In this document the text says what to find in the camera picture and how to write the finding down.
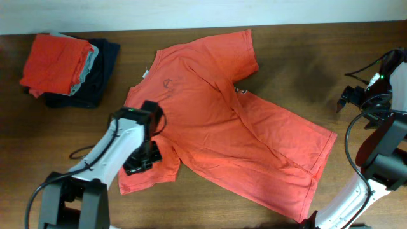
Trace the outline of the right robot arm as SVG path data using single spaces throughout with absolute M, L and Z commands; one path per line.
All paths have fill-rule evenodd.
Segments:
M 338 110 L 353 104 L 361 112 L 350 122 L 344 139 L 355 174 L 325 208 L 304 219 L 300 228 L 364 228 L 356 219 L 374 202 L 406 185 L 406 152 L 399 149 L 406 140 L 406 49 L 390 50 L 377 63 L 380 69 L 364 82 L 365 87 L 347 86 L 337 102 Z M 360 118 L 369 121 L 365 127 L 373 133 L 352 158 L 350 133 Z

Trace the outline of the orange-red t-shirt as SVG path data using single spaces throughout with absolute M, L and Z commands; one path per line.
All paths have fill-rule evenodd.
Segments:
M 159 50 L 125 105 L 159 103 L 162 160 L 118 174 L 124 195 L 176 179 L 180 165 L 297 222 L 303 221 L 336 134 L 235 83 L 259 69 L 249 30 Z

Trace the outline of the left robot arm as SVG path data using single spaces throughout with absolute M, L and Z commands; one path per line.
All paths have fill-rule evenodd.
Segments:
M 39 228 L 111 229 L 108 189 L 120 169 L 133 175 L 162 160 L 152 140 L 162 116 L 162 108 L 152 101 L 115 112 L 87 156 L 65 174 L 52 172 L 35 190 L 43 194 Z

